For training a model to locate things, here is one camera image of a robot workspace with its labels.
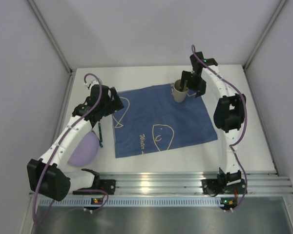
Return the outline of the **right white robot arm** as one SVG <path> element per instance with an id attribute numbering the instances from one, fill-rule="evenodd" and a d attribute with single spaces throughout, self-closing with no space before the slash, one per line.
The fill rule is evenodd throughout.
<path id="1" fill-rule="evenodd" d="M 234 149 L 245 135 L 247 127 L 246 97 L 233 84 L 224 79 L 214 58 L 204 58 L 202 52 L 192 49 L 190 56 L 192 71 L 183 71 L 180 83 L 175 87 L 178 92 L 192 90 L 196 97 L 210 88 L 217 104 L 213 114 L 214 125 L 220 130 L 222 158 L 224 165 L 217 174 L 218 186 L 224 189 L 243 182 L 245 173 L 237 152 Z"/>

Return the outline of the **spoon with teal handle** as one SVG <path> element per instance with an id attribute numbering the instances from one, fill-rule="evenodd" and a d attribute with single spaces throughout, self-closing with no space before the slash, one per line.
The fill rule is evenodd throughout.
<path id="1" fill-rule="evenodd" d="M 100 143 L 103 142 L 103 137 L 102 137 L 102 128 L 101 128 L 101 123 L 98 122 L 98 130 L 99 130 L 99 140 L 100 140 Z"/>

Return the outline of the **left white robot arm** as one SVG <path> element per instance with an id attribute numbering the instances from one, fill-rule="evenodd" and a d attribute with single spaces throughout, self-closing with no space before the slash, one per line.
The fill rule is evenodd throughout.
<path id="1" fill-rule="evenodd" d="M 90 189 L 98 184 L 99 173 L 90 169 L 64 172 L 70 158 L 81 147 L 95 153 L 86 139 L 96 135 L 93 127 L 103 117 L 109 116 L 124 105 L 114 87 L 94 84 L 85 102 L 76 106 L 63 132 L 39 158 L 27 164 L 30 189 L 35 195 L 44 195 L 55 201 L 63 200 L 68 193 Z"/>

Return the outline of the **blue fish placemat cloth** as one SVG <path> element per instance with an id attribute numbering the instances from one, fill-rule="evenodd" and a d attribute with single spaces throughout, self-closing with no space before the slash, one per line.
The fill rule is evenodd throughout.
<path id="1" fill-rule="evenodd" d="M 115 157 L 124 158 L 218 139 L 201 97 L 178 103 L 172 84 L 119 93 L 124 108 L 112 115 Z"/>

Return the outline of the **beige paper cup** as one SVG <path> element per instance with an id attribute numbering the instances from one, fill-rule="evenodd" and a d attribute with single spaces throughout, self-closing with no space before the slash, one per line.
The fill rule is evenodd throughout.
<path id="1" fill-rule="evenodd" d="M 173 98 L 174 101 L 176 101 L 177 103 L 183 102 L 188 94 L 187 87 L 183 88 L 182 91 L 180 91 L 180 84 L 181 80 L 179 79 L 176 80 L 173 85 Z"/>

